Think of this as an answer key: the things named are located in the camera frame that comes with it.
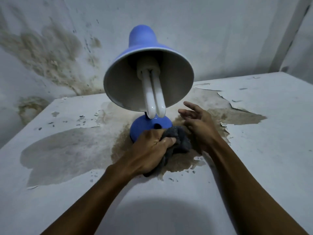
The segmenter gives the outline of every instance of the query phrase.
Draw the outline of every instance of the left hand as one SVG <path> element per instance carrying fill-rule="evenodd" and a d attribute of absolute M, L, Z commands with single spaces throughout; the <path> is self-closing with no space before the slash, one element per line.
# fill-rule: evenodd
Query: left hand
<path fill-rule="evenodd" d="M 144 131 L 117 162 L 120 170 L 135 177 L 152 171 L 161 161 L 166 149 L 173 146 L 176 138 L 160 138 L 165 129 L 152 129 Z"/>

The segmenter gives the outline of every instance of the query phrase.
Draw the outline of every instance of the hand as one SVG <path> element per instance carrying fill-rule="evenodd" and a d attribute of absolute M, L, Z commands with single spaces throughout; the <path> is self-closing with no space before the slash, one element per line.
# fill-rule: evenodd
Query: hand
<path fill-rule="evenodd" d="M 166 149 L 173 146 L 176 138 L 164 138 L 160 141 L 165 129 L 144 131 L 117 162 L 119 170 L 126 170 L 131 177 L 152 171 L 161 161 Z"/>
<path fill-rule="evenodd" d="M 221 139 L 210 113 L 200 106 L 191 102 L 184 102 L 184 105 L 192 110 L 179 109 L 181 117 L 185 119 L 184 125 L 195 134 L 202 150 L 206 151 L 207 144 Z"/>

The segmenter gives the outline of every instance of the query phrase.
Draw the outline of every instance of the hole in lamp base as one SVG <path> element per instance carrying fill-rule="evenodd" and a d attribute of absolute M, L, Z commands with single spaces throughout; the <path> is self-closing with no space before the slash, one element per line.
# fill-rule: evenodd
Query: hole in lamp base
<path fill-rule="evenodd" d="M 162 126 L 161 126 L 160 124 L 154 124 L 154 125 L 153 125 L 153 128 L 154 128 L 154 129 L 161 129 Z"/>

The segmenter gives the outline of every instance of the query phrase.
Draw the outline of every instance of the forearm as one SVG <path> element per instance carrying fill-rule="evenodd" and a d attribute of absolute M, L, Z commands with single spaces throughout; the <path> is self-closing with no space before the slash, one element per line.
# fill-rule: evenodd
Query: forearm
<path fill-rule="evenodd" d="M 261 187 L 222 138 L 210 142 L 208 152 L 242 234 L 307 234 Z"/>
<path fill-rule="evenodd" d="M 94 234 L 112 201 L 132 178 L 112 165 L 104 175 L 42 235 Z"/>

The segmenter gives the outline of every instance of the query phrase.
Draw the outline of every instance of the blue desk lamp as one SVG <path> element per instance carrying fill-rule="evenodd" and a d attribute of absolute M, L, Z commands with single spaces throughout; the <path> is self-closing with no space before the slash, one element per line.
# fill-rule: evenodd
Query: blue desk lamp
<path fill-rule="evenodd" d="M 146 25 L 134 27 L 129 45 L 105 73 L 104 90 L 112 102 L 132 111 L 145 112 L 131 125 L 130 137 L 137 140 L 144 130 L 170 128 L 166 108 L 190 91 L 194 71 L 188 60 L 159 44 Z"/>

